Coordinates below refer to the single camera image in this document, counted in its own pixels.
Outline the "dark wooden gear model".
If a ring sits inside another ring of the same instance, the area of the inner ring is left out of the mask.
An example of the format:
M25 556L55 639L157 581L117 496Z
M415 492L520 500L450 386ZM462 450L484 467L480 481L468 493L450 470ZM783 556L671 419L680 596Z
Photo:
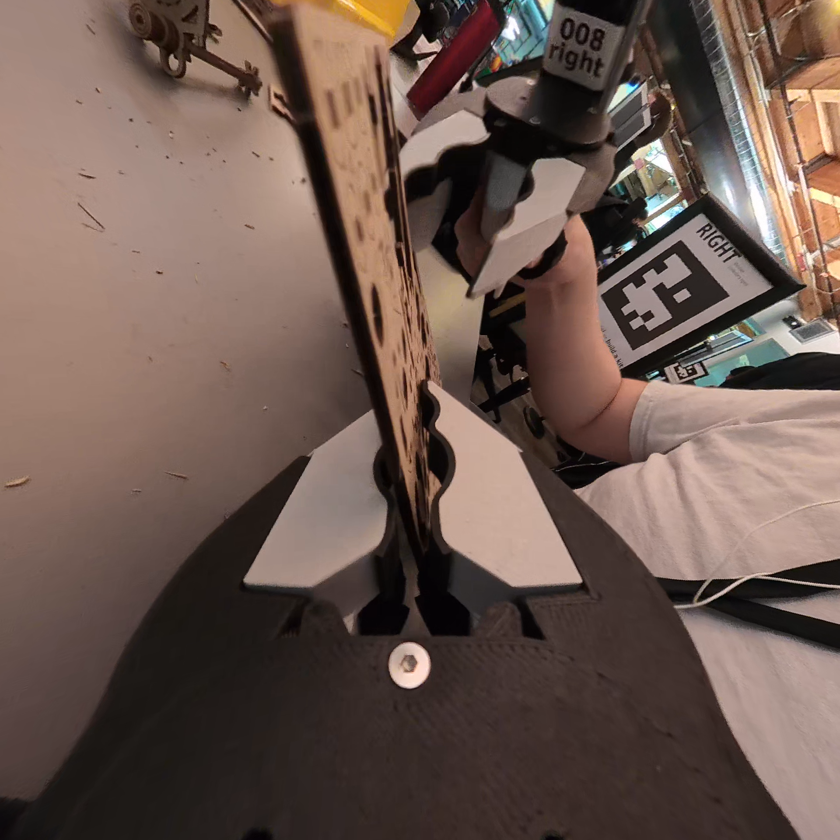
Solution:
M211 21L209 1L134 1L128 18L135 35L159 50L161 68L169 77L184 78L189 63L198 59L233 78L247 97L259 95L263 80L256 66L248 60L236 65L207 47L223 35Z

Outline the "black table frame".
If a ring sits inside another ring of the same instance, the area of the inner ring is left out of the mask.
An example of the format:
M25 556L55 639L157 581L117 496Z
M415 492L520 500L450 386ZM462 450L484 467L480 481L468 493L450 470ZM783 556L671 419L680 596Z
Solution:
M518 283L508 283L499 298L485 298L479 337L486 340L487 346L477 348L472 382L480 383L486 393L478 409L496 425L501 423L501 407L531 390L525 319L526 294Z

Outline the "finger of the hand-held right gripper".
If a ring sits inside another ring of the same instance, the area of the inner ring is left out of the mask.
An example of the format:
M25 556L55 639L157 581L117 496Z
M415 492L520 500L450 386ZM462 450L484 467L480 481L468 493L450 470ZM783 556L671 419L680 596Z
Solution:
M568 159L534 163L532 190L517 202L507 222L493 235L488 254L469 285L468 298L481 298L501 289L559 239L584 175L585 168Z
M414 253L435 249L459 261L456 223L487 187L490 132L468 110L421 129L399 153L402 220Z

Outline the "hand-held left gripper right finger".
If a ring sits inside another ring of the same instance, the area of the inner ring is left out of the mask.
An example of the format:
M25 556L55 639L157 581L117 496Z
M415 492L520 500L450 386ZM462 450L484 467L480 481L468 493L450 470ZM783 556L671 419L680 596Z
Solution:
M522 451L427 381L427 630L469 635L494 605L581 592Z

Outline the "person's right forearm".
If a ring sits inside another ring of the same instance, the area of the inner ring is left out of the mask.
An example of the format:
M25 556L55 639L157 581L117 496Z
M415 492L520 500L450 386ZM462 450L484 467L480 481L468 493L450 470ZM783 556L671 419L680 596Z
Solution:
M646 384L622 377L603 339L595 261L570 250L526 286L527 369L534 402L562 440L632 462L631 425Z

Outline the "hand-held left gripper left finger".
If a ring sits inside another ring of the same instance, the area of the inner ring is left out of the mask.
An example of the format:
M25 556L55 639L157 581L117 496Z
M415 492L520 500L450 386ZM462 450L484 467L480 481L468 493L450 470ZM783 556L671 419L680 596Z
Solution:
M328 602L349 629L396 591L396 511L372 411L310 455L245 574L245 588Z

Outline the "person's right hand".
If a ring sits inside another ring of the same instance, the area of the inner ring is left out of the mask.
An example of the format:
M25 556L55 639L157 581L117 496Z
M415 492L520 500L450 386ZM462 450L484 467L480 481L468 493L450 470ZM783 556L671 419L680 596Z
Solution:
M473 279L481 267L490 245L480 232L483 199L474 198L455 223L456 256L468 277ZM526 292L567 297L572 292L593 292L597 266L592 238L580 216L572 216L563 230L565 250L552 267L540 276L526 278L521 272L510 282Z

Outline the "maroon bottle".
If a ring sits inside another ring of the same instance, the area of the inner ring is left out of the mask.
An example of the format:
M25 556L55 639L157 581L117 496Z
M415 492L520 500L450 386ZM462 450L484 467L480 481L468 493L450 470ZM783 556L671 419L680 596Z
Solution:
M506 19L502 2L476 2L452 41L432 58L406 93L414 117L423 118L447 97L492 47Z

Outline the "yellow plastic bin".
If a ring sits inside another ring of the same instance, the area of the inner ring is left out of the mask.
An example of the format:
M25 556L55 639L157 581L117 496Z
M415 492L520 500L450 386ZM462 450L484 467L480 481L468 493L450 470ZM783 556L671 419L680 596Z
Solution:
M354 37L363 31L392 42L404 19L411 15L409 1L270 1L274 11L292 6L295 21L310 33L328 37Z

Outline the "person in white shirt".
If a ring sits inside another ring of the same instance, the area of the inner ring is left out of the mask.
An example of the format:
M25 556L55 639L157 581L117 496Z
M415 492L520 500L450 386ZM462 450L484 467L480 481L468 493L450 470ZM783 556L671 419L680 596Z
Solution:
M648 385L632 463L577 494L651 574L704 581L839 556L838 392ZM838 652L680 615L728 725L800 838L838 838Z

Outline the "framed marker poster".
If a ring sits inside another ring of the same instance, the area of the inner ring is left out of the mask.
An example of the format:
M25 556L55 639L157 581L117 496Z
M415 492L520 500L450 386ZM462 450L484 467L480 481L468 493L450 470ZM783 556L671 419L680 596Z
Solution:
M708 194L601 270L602 335L622 375L640 379L804 288Z

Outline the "silver air duct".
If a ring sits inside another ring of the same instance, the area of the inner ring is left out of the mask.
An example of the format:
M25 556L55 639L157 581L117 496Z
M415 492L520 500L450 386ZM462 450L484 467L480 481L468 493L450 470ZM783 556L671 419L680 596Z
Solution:
M785 261L784 244L777 214L771 201L769 175L762 163L749 126L748 114L741 88L725 46L721 27L709 1L689 1L706 53L709 69L715 82L721 108L745 181L752 216L763 243L778 258Z

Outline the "wooden laser-cut parts sheet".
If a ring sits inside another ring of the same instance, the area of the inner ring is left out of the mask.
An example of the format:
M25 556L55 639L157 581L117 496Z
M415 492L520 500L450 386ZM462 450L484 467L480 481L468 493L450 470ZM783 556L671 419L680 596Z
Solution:
M424 385L441 385L408 227L382 36L309 3L269 23L388 476L417 565L433 550L441 482L429 465Z

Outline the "wooden shelf rack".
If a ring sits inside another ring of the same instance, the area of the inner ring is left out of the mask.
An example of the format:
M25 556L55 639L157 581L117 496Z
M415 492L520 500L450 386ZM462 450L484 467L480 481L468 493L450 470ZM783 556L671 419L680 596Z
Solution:
M839 2L711 7L805 320L838 330Z

